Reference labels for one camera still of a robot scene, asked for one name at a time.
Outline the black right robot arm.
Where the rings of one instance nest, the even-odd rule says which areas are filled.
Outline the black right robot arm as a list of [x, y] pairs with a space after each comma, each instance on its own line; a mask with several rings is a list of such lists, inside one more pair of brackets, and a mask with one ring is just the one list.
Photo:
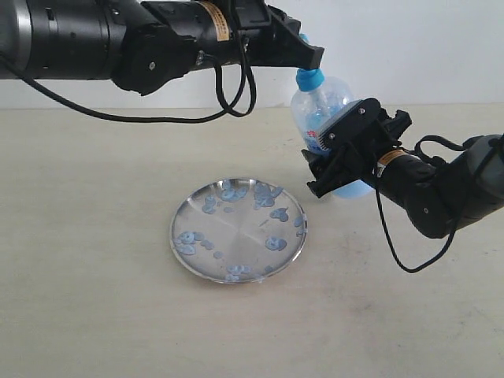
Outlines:
[[322, 151], [302, 151], [314, 176], [308, 188], [321, 198], [362, 181], [404, 209], [430, 239], [442, 239], [503, 207], [501, 135], [480, 135], [461, 145], [438, 135], [423, 137], [459, 153], [447, 162], [429, 157], [419, 144], [403, 147], [400, 138], [411, 124], [407, 112], [390, 117], [375, 98], [344, 106], [316, 133]]

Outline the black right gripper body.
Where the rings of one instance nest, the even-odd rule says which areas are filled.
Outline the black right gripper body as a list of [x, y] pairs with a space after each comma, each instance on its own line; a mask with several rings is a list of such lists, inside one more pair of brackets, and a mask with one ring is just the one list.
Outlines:
[[378, 119], [358, 136], [330, 150], [328, 156], [336, 157], [343, 167], [343, 187], [358, 180], [370, 181], [377, 174], [379, 159], [401, 146], [399, 139], [411, 124], [405, 111], [391, 117], [381, 110]]

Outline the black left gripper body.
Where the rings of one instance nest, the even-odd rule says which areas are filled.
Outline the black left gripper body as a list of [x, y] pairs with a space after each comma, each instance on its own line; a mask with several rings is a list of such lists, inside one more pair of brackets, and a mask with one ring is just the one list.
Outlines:
[[227, 1], [224, 8], [252, 66], [302, 66], [300, 20], [264, 1]]

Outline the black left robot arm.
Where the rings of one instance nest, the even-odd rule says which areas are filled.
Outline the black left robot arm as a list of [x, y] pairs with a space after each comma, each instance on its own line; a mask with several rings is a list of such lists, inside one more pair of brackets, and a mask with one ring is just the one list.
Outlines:
[[189, 72], [245, 64], [317, 69], [323, 49], [263, 1], [4, 1], [1, 77], [109, 80], [150, 95]]

